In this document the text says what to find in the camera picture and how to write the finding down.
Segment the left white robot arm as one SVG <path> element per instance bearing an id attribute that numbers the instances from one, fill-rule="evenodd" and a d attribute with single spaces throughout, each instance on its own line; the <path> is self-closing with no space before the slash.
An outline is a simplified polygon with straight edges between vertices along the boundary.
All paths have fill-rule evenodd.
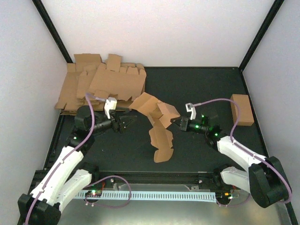
<path id="1" fill-rule="evenodd" d="M 74 127 L 63 146 L 56 162 L 41 182 L 29 193 L 18 199 L 20 217 L 25 225 L 56 225 L 61 214 L 75 195 L 86 187 L 103 184 L 99 167 L 84 163 L 83 160 L 94 143 L 95 136 L 107 130 L 123 133 L 137 117 L 129 115 L 129 110 L 109 115 L 94 112 L 87 105 L 77 110 Z"/>

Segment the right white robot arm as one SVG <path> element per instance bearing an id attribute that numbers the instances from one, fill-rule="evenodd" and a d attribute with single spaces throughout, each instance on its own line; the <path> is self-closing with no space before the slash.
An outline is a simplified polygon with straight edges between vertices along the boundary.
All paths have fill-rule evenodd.
<path id="1" fill-rule="evenodd" d="M 181 116 L 171 119 L 171 123 L 176 124 L 183 132 L 203 134 L 211 148 L 241 167 L 237 169 L 230 166 L 214 175 L 215 187 L 223 189 L 232 185 L 242 189 L 262 208 L 277 202 L 286 203 L 291 199 L 292 190 L 278 158 L 255 153 L 230 137 L 218 125 L 212 126 L 209 118 L 204 115 L 200 120 Z"/>

